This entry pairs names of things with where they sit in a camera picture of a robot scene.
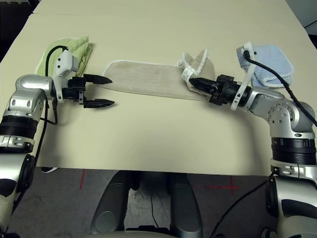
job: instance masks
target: gray fabric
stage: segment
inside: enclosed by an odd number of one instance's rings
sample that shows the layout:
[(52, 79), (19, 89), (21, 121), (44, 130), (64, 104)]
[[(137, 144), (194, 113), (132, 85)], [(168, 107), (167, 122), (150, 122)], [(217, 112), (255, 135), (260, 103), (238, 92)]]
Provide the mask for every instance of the gray fabric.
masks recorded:
[[(189, 59), (189, 64), (196, 66), (200, 64), (202, 57)], [(213, 64), (209, 59), (207, 61), (208, 68), (203, 68), (203, 76), (214, 80)], [(128, 93), (206, 101), (204, 95), (189, 90), (181, 77), (183, 70), (182, 65), (118, 60), (110, 63), (104, 72), (104, 76), (111, 79), (113, 83), (100, 86)]]

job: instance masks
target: black cable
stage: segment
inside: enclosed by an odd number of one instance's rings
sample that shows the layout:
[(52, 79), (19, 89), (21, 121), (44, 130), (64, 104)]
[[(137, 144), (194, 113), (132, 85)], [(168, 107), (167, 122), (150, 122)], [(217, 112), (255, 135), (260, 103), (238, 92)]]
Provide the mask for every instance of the black cable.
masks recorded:
[(12, 214), (14, 213), (15, 209), (17, 208), (17, 206), (19, 205), (20, 201), (22, 200), (22, 197), (24, 196), (25, 192), (26, 192), (26, 189), (23, 189), (20, 192), (18, 198), (13, 202)]
[[(272, 176), (274, 175), (274, 172), (272, 172), (268, 179), (270, 179)], [(221, 219), (217, 222), (216, 226), (214, 227), (210, 238), (213, 238), (217, 232), (218, 227), (220, 226), (221, 222), (223, 221), (223, 219), (228, 215), (228, 213), (239, 203), (241, 202), (243, 199), (245, 199), (247, 196), (249, 196), (250, 194), (252, 194), (253, 192), (257, 191), (258, 189), (260, 189), (261, 187), (263, 187), (267, 182), (267, 179), (260, 183), (258, 186), (256, 186), (255, 188), (253, 188), (252, 190), (250, 190), (249, 192), (245, 193), (244, 195), (242, 195), (238, 200), (236, 200), (226, 211), (225, 213), (222, 215)]]
[(159, 227), (158, 226), (158, 223), (157, 223), (157, 221), (155, 220), (155, 218), (154, 218), (154, 213), (153, 213), (153, 193), (151, 193), (151, 210), (152, 210), (152, 217), (153, 217), (153, 220), (154, 220), (154, 222), (155, 222), (155, 225), (157, 226), (157, 228)]
[(312, 121), (312, 123), (317, 126), (317, 121), (316, 119), (303, 107), (303, 105), (298, 101), (298, 99), (295, 97), (295, 95), (293, 94), (292, 90), (289, 88), (288, 83), (273, 69), (267, 67), (264, 64), (261, 64), (257, 61), (254, 61), (250, 58), (250, 53), (248, 51), (244, 51), (243, 52), (243, 56), (244, 58), (250, 62), (253, 63), (261, 68), (264, 68), (265, 70), (269, 71), (270, 73), (274, 74), (275, 77), (277, 77), (279, 79), (279, 81), (283, 84), (283, 86), (285, 87), (286, 91), (288, 92), (289, 96), (291, 97), (291, 99), (294, 101), (295, 105), (305, 114), (305, 116), (307, 116), (307, 118), (309, 120)]
[(55, 46), (54, 48), (52, 48), (49, 51), (48, 55), (46, 56), (46, 62), (45, 62), (45, 76), (46, 77), (49, 75), (49, 65), (50, 65), (51, 54), (53, 54), (53, 52), (57, 49), (62, 49), (64, 51), (64, 50), (67, 50), (67, 47), (66, 46)]
[[(55, 46), (53, 49), (50, 50), (50, 52), (48, 53), (47, 57), (46, 57), (46, 64), (45, 64), (45, 76), (48, 76), (49, 75), (49, 62), (50, 62), (50, 57), (51, 57), (51, 54), (57, 50), (57, 49), (60, 49), (62, 48), (63, 51), (64, 50), (67, 50), (67, 47), (66, 46)], [(40, 155), (40, 150), (41, 150), (41, 146), (42, 146), (42, 143), (43, 143), (43, 139), (44, 139), (44, 135), (45, 135), (45, 131), (46, 131), (46, 127), (48, 125), (48, 123), (50, 124), (53, 124), (53, 125), (56, 125), (58, 123), (58, 120), (57, 120), (57, 99), (54, 99), (53, 100), (53, 112), (54, 112), (54, 117), (55, 117), (55, 122), (52, 122), (50, 120), (48, 120), (48, 114), (49, 114), (49, 102), (48, 100), (45, 100), (45, 115), (44, 115), (44, 118), (41, 118), (41, 120), (44, 121), (44, 125), (43, 125), (43, 130), (42, 130), (42, 134), (41, 134), (41, 138), (40, 138), (40, 141), (39, 141), (39, 145), (38, 145), (38, 149), (36, 151), (36, 155), (35, 155), (35, 165), (38, 161), (38, 158), (39, 158), (39, 155)], [(23, 195), (25, 194), (26, 192), (26, 189), (23, 189), (18, 198), (14, 201), (13, 203), (13, 208), (12, 208), (12, 213), (15, 211), (15, 209), (17, 208), (17, 206), (19, 205)]]
[(45, 115), (44, 115), (44, 124), (43, 124), (43, 130), (42, 130), (42, 134), (41, 134), (41, 138), (39, 141), (39, 145), (38, 145), (38, 149), (36, 151), (36, 155), (35, 155), (35, 165), (38, 161), (39, 155), (40, 155), (40, 150), (41, 150), (41, 146), (43, 143), (43, 139), (44, 139), (44, 135), (45, 135), (45, 131), (46, 131), (46, 127), (48, 125), (48, 114), (49, 114), (49, 102), (47, 100), (45, 100)]
[(316, 22), (317, 22), (317, 20), (316, 20), (316, 21), (313, 21), (312, 23), (308, 24), (307, 26), (304, 26), (304, 28), (307, 28), (307, 27), (313, 25), (313, 24), (316, 23)]
[(41, 118), (41, 120), (47, 121), (49, 124), (52, 124), (52, 125), (57, 125), (57, 124), (58, 124), (58, 117), (57, 117), (57, 99), (54, 99), (54, 100), (53, 100), (52, 105), (53, 105), (53, 113), (54, 113), (55, 122), (53, 122), (53, 121), (51, 121), (51, 120), (48, 120), (48, 119), (45, 119), (45, 118)]

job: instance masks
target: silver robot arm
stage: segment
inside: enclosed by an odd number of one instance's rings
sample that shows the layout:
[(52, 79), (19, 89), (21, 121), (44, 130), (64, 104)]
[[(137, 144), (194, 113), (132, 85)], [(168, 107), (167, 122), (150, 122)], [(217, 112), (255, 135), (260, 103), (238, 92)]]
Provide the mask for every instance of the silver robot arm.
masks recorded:
[(74, 57), (64, 50), (55, 64), (53, 78), (28, 74), (16, 81), (16, 90), (0, 123), (0, 237), (5, 234), (11, 214), (32, 183), (39, 150), (36, 157), (29, 153), (33, 151), (34, 136), (44, 105), (47, 106), (46, 100), (52, 100), (53, 107), (64, 99), (78, 102), (84, 108), (114, 103), (85, 97), (86, 82), (106, 84), (112, 82), (110, 79), (92, 74), (66, 79), (74, 69), (74, 62)]
[[(240, 87), (233, 77), (217, 81), (189, 79), (192, 85), (211, 95), (209, 102), (231, 104)], [(304, 108), (315, 117), (306, 103)], [(238, 104), (245, 112), (265, 119), (272, 141), (273, 176), (266, 188), (266, 207), (279, 218), (278, 237), (317, 235), (317, 160), (312, 122), (283, 94), (259, 87), (247, 87)]]
[(44, 108), (53, 98), (50, 77), (25, 75), (15, 84), (0, 124), (0, 231), (5, 232), (17, 193), (32, 182), (35, 158), (28, 153), (34, 147), (34, 135)]

